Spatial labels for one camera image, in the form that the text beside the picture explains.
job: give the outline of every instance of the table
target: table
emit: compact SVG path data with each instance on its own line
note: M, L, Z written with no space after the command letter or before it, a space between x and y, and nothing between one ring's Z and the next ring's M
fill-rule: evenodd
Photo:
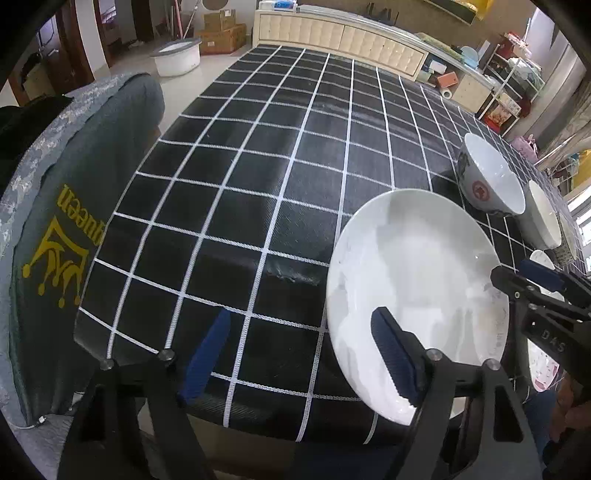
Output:
M469 131L570 218L545 177L436 92L332 54L257 47L140 165L92 265L77 341L122 364L171 347L182 368L224 306L231 333L190 413L290 440L391 442L404 429L359 401L332 351L331 252L365 202L412 187L465 208L503 264L530 255L515 219L474 210L460 194L452 158ZM572 268L584 271L582 261ZM503 365L515 377L512 341Z

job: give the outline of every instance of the paper roll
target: paper roll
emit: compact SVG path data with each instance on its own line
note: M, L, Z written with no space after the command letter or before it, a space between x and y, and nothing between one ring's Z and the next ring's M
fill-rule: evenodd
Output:
M440 88L439 91L441 92L441 96L447 100L452 97L452 92L449 88Z

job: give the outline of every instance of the screw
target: screw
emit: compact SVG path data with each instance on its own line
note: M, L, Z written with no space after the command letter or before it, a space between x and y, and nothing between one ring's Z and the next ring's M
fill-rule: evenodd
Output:
M441 350L437 350L436 348L430 348L427 350L427 356L434 362L438 362L443 358L443 353Z
M115 366L115 361L113 361L112 359L108 358L106 360L102 360L100 362L100 369L102 371L107 371L107 370L111 370L111 368L113 368Z
M488 368L494 371L497 371L501 368L501 364L498 362L498 360L495 360L494 358L489 358L485 360L484 363Z
M170 362L175 357L174 350L166 348L158 353L158 360Z

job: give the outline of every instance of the brown wall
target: brown wall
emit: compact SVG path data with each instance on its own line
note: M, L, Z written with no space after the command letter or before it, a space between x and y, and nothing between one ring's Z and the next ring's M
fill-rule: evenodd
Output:
M337 8L361 14L367 0L300 0L300 3ZM450 14L423 0L375 0L374 15L382 8L392 9L392 20L399 12L396 26L412 33L424 32L448 45L478 48L488 40L499 42L499 35L513 31L525 34L527 20L532 17L535 5L530 0L495 0L484 20L475 19L466 25Z

